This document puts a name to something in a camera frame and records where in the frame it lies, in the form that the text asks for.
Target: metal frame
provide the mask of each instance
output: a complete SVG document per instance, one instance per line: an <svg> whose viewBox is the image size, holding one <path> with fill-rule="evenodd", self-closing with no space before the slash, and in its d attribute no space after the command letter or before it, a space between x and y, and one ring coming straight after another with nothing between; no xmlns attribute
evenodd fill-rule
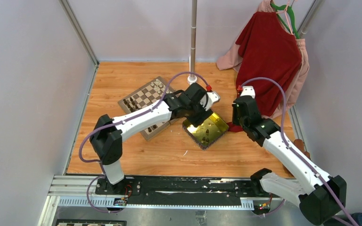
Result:
<svg viewBox="0 0 362 226"><path fill-rule="evenodd" d="M93 75L93 78L90 83L89 91L86 96L85 102L84 102L84 111L82 113L82 116L80 118L80 123L77 128L77 132L80 129L81 121L83 118L83 115L85 113L85 107L88 103L90 92L92 90L93 83L96 78L96 74L98 71L99 66L99 60L96 58L92 47L87 41L87 38L85 37L75 15L73 10L71 9L71 6L68 2L68 0L59 0L60 4L63 7L63 10L67 14L71 24L73 25L74 30L76 31L78 37L80 38L80 41L82 42L85 50L87 51L89 57L91 58L91 61L95 65L95 72ZM309 11L307 12L303 22L300 24L298 32L303 36L306 34L306 29L309 26L315 12L318 10L319 6L324 2L324 0L314 0L313 4L311 5ZM189 57L189 69L190 71L195 71L195 62L196 62L196 18L197 18L197 0L192 0L192 23L191 23L191 55ZM294 128L295 136L299 139L304 140L304 134L300 127L300 120L297 116L296 108L292 107L289 110L289 115L291 117L292 125ZM68 164L71 159L71 152L70 156L68 158L68 163L66 168L64 169L64 173L67 171ZM51 226L53 224L55 212L57 210L58 204L60 202L61 196L85 196L86 190L88 187L88 184L91 182L92 179L94 179L95 176L54 176L52 180L52 184L50 186L47 199L45 201L45 205L43 207L40 219L38 221L39 226ZM91 186L91 189L93 190L96 186L96 183ZM91 193L91 197L102 197L102 195L96 195ZM260 197L252 197L252 198L241 198L241 200L247 200L252 199L255 202L262 202L263 199L266 198L260 198Z"/></svg>

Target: wooden table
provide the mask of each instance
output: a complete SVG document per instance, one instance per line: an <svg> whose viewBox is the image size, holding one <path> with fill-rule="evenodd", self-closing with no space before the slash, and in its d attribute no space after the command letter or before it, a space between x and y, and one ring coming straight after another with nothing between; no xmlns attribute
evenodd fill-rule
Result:
<svg viewBox="0 0 362 226"><path fill-rule="evenodd" d="M97 163L84 163L78 158L80 143L93 130L98 117L104 114L110 117L124 115L118 100L157 76L169 81L174 74L187 70L188 63L101 63L67 173L101 173ZM219 71L214 63L198 63L196 71L221 97L212 109L225 121L231 121L237 73L233 70ZM177 78L171 86L185 90L187 75ZM139 133L125 141L120 159L125 175L249 177L259 169L269 168L282 177L292 177L271 153L252 142L246 133L228 132L202 151L182 130L182 121L178 120L149 141ZM286 117L285 132L294 140L289 117ZM83 156L86 159L97 158L89 142L83 149Z"/></svg>

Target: gray wall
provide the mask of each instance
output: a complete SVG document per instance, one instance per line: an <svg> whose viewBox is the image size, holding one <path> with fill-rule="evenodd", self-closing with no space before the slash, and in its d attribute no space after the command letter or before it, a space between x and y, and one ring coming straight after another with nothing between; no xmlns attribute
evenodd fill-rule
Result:
<svg viewBox="0 0 362 226"><path fill-rule="evenodd" d="M310 71L297 103L314 161L347 181L362 211L362 1L325 1L306 35Z"/></svg>
<svg viewBox="0 0 362 226"><path fill-rule="evenodd" d="M94 67L59 1L0 0L0 225L36 225Z"/></svg>
<svg viewBox="0 0 362 226"><path fill-rule="evenodd" d="M296 26L313 0L293 4ZM192 0L70 0L101 61L187 61ZM198 0L199 61L225 54L261 0ZM275 0L278 5L287 0Z"/></svg>

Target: gray floor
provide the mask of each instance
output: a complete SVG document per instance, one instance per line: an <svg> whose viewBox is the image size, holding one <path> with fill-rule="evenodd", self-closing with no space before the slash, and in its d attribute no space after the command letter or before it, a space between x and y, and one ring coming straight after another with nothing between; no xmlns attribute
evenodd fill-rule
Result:
<svg viewBox="0 0 362 226"><path fill-rule="evenodd" d="M125 220L127 226L312 226L300 210L286 203L276 213L254 217L245 210L166 210L128 208L117 214L89 207L58 207L55 219Z"/></svg>

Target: pink clothing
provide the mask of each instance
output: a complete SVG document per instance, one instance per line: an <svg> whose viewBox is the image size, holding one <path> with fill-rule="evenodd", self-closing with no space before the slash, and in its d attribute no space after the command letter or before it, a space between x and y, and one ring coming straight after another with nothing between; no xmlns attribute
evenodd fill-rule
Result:
<svg viewBox="0 0 362 226"><path fill-rule="evenodd" d="M272 7L270 6L271 0L263 0L259 7L257 8L258 12L274 12ZM300 91L302 90L302 86L304 81L306 80L308 71L309 71L309 58L306 51L306 45L304 39L298 39L296 40L296 43L298 45L300 54L302 56L302 62L301 67L294 76L290 86L288 87L287 91L285 92L285 96L287 99L287 109L291 108L297 100L297 97L300 94ZM239 56L238 50L240 45L233 44L231 49L224 55L218 58L216 64L219 70L226 70L233 68L235 71L239 71L239 68L242 63L242 57ZM277 116L280 116L282 114L282 107L283 102L281 102L280 105L276 108L272 116L263 116L266 118L275 118Z"/></svg>

